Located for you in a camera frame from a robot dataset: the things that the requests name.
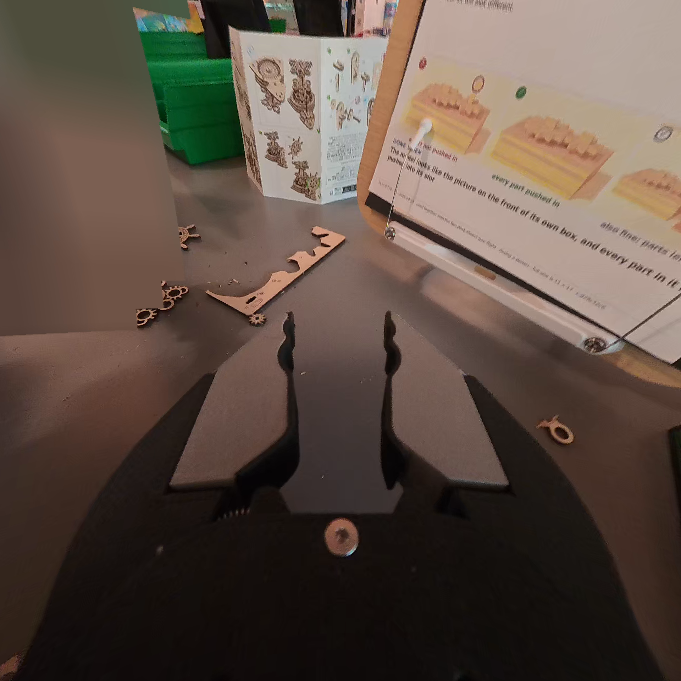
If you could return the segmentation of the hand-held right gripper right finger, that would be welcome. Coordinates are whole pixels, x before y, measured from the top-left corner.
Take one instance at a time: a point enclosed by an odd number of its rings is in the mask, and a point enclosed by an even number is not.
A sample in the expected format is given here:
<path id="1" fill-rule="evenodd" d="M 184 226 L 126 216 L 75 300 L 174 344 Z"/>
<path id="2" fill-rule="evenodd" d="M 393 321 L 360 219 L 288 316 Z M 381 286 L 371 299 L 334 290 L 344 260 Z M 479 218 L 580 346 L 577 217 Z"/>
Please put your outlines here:
<path id="1" fill-rule="evenodd" d="M 507 489 L 464 372 L 403 318 L 384 321 L 381 467 L 388 488 L 421 469 L 446 484 Z"/>

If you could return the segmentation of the folded instruction leaflet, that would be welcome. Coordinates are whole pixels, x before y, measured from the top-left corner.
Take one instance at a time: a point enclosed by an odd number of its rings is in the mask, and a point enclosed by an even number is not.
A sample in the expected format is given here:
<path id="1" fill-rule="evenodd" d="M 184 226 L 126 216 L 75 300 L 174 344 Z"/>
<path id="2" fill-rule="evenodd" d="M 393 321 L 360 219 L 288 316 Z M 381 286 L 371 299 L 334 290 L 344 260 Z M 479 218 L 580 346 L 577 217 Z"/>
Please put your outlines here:
<path id="1" fill-rule="evenodd" d="M 247 172 L 264 197 L 355 198 L 387 37 L 229 28 Z"/>

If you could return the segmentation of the printed instruction sheets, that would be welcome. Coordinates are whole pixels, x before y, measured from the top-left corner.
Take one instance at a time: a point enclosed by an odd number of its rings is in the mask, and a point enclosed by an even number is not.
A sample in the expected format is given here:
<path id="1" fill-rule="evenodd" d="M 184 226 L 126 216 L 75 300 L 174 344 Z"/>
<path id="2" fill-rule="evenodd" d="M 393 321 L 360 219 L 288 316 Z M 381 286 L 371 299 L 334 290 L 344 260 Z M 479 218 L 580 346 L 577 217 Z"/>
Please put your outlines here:
<path id="1" fill-rule="evenodd" d="M 680 361 L 680 2 L 426 1 L 368 206 Z"/>

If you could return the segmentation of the jagged wooden sheet strip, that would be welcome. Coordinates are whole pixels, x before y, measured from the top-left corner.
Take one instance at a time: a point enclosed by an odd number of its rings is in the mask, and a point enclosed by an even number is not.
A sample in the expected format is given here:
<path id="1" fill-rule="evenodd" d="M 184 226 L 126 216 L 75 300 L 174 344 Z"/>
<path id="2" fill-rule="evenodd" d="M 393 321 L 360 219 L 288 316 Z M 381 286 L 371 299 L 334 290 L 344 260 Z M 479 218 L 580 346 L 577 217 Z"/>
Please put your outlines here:
<path id="1" fill-rule="evenodd" d="M 205 293 L 240 314 L 251 317 L 346 240 L 344 235 L 319 226 L 313 227 L 311 235 L 319 240 L 319 244 L 311 252 L 298 251 L 287 258 L 288 263 L 297 266 L 295 271 L 273 272 L 265 284 L 243 296 L 220 295 L 209 290 Z"/>

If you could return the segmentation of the green plastic bin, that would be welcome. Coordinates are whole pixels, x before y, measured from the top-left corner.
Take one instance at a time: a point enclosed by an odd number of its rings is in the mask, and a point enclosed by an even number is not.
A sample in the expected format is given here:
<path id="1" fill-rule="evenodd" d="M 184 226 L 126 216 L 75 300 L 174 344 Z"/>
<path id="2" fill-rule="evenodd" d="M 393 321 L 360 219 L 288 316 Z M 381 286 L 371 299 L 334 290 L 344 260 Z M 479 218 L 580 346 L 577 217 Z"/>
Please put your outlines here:
<path id="1" fill-rule="evenodd" d="M 203 34 L 190 32 L 141 32 L 142 49 L 148 62 L 208 59 Z"/>
<path id="2" fill-rule="evenodd" d="M 230 59 L 147 61 L 164 146 L 190 166 L 242 157 Z"/>

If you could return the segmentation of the wooden gear model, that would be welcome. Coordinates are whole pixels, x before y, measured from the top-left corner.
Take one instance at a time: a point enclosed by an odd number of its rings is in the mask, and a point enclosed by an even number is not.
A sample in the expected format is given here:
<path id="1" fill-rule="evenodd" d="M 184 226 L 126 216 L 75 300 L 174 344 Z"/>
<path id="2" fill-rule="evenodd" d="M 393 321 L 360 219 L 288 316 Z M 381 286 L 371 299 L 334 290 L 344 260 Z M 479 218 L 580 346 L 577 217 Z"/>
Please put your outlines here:
<path id="1" fill-rule="evenodd" d="M 171 285 L 166 280 L 162 280 L 161 292 L 163 295 L 160 307 L 137 309 L 135 317 L 137 328 L 147 326 L 160 312 L 170 311 L 175 303 L 189 292 L 189 288 L 185 285 Z"/>

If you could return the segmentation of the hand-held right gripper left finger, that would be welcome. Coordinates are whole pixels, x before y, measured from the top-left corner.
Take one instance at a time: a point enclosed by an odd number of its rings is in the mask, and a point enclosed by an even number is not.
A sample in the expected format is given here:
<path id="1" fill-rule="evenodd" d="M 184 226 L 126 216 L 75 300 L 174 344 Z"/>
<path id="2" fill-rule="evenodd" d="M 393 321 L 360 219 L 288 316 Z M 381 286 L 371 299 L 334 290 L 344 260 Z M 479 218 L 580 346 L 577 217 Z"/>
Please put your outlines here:
<path id="1" fill-rule="evenodd" d="M 171 489 L 281 489 L 300 462 L 294 313 L 215 372 Z"/>

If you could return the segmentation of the small curly wooden offcut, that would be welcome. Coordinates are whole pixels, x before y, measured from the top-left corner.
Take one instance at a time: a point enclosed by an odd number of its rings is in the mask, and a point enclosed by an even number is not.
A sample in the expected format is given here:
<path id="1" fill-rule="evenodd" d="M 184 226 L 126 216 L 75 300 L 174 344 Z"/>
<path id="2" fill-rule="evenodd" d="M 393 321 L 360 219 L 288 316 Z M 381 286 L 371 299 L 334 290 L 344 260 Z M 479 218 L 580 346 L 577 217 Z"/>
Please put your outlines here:
<path id="1" fill-rule="evenodd" d="M 575 441 L 574 432 L 569 426 L 560 421 L 558 415 L 549 420 L 541 420 L 535 428 L 547 430 L 549 437 L 561 446 L 571 445 Z"/>

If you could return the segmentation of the colourful picture book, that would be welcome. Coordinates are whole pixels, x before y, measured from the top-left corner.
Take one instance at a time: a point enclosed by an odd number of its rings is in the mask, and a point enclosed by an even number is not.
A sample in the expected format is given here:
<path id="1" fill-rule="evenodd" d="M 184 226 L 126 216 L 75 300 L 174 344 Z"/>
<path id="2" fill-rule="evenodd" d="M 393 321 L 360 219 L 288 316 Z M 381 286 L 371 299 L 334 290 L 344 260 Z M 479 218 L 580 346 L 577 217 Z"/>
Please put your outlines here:
<path id="1" fill-rule="evenodd" d="M 189 1 L 189 18 L 151 12 L 133 8 L 135 21 L 140 33 L 204 33 L 204 11 L 200 1 Z"/>

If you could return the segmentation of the instruction sheet on wooden stand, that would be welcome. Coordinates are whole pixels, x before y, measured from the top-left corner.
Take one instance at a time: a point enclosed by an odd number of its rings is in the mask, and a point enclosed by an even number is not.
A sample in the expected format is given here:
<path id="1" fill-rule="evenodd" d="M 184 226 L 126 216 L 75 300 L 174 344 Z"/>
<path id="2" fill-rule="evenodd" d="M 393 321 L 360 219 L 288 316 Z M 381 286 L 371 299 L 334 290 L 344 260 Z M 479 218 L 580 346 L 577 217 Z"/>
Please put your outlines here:
<path id="1" fill-rule="evenodd" d="M 679 389 L 680 370 L 671 364 L 616 339 L 609 345 L 606 334 L 598 332 L 594 324 L 512 283 L 507 276 L 493 272 L 490 266 L 481 266 L 453 249 L 437 244 L 435 237 L 419 234 L 407 226 L 406 218 L 397 217 L 390 223 L 387 216 L 366 204 L 424 4 L 425 1 L 401 1 L 396 13 L 360 163 L 357 189 L 362 217 L 381 235 L 384 243 L 392 243 L 454 277 L 479 292 L 486 302 L 495 301 L 569 345 L 591 357 L 601 358 L 637 379 Z"/>

